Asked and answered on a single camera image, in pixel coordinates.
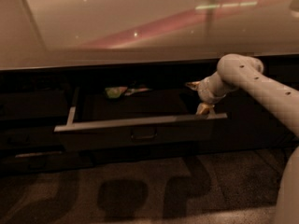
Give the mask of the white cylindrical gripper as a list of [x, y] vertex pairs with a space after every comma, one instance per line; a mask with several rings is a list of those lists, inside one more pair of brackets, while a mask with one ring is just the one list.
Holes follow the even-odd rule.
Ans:
[[214, 112], [214, 104], [218, 103], [228, 93], [237, 90], [236, 86], [224, 82], [217, 72], [200, 82], [186, 82], [185, 86], [192, 91], [197, 91], [200, 100], [203, 102], [197, 107], [197, 115], [212, 114]]

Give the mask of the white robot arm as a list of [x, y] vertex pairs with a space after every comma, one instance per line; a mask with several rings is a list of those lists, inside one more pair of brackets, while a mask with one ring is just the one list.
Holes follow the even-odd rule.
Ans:
[[[199, 95], [199, 115], [228, 93], [242, 89], [299, 136], [299, 91], [264, 76], [263, 63], [257, 58], [227, 54], [220, 58], [213, 75], [186, 86]], [[299, 147], [289, 157], [281, 178], [274, 224], [299, 224]]]

